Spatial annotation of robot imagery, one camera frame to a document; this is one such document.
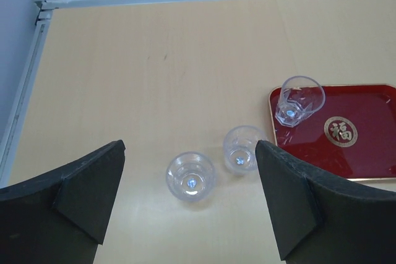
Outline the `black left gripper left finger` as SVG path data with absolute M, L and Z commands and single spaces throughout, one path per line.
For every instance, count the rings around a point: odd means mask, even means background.
M 125 163 L 117 140 L 1 189 L 1 263 L 93 263 Z

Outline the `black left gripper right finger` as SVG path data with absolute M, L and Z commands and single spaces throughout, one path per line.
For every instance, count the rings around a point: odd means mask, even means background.
M 268 141 L 255 153 L 282 261 L 395 262 L 394 192 L 334 175 Z

